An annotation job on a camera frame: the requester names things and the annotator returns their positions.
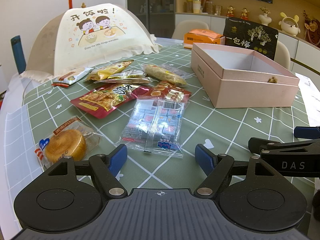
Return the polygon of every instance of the red snack package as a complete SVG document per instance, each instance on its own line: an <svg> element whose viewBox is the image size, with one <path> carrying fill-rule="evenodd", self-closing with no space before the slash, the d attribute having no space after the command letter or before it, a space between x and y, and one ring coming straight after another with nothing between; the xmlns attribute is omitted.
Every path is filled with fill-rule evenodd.
<svg viewBox="0 0 320 240"><path fill-rule="evenodd" d="M148 92L150 87L137 84L106 84L70 102L76 107L101 119L110 114L119 105L136 99Z"/></svg>
<svg viewBox="0 0 320 240"><path fill-rule="evenodd" d="M167 99L176 102L186 103L191 92L178 88L167 81L159 82L155 87L149 90L144 96L152 96L160 99Z"/></svg>

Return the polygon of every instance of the black bag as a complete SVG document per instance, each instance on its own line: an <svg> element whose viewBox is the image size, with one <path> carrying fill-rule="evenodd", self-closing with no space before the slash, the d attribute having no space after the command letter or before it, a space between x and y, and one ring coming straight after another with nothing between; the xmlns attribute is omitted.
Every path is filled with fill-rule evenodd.
<svg viewBox="0 0 320 240"><path fill-rule="evenodd" d="M278 33L277 29L235 17L226 19L223 31L225 45L254 49L272 60L275 57Z"/></svg>

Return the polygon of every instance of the cartoon boy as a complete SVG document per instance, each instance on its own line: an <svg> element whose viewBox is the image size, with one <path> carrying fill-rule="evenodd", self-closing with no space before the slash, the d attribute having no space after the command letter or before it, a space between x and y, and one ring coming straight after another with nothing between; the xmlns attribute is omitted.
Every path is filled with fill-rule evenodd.
<svg viewBox="0 0 320 240"><path fill-rule="evenodd" d="M100 26L100 29L110 28L110 18L107 16L99 16L96 18L96 24Z"/></svg>
<svg viewBox="0 0 320 240"><path fill-rule="evenodd" d="M89 18L77 23L77 26L79 26L79 29L83 31L83 34L93 33L94 32L94 24L92 20Z"/></svg>

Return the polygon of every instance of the white vase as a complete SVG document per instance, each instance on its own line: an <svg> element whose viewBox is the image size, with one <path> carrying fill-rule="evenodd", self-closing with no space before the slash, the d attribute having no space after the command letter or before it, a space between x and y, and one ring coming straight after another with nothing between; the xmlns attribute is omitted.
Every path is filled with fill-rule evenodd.
<svg viewBox="0 0 320 240"><path fill-rule="evenodd" d="M259 20L261 21L261 23L265 26L268 26L269 23L271 23L272 19L270 17L268 17L268 14L267 13L263 13L260 14L259 16Z"/></svg>

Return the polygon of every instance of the pink box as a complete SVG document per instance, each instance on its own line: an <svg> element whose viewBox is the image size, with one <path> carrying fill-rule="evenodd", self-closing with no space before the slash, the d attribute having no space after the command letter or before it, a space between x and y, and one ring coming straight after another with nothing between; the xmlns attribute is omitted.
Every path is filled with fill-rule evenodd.
<svg viewBox="0 0 320 240"><path fill-rule="evenodd" d="M299 88L298 77L250 49L194 43L191 67L216 108L291 106Z"/></svg>

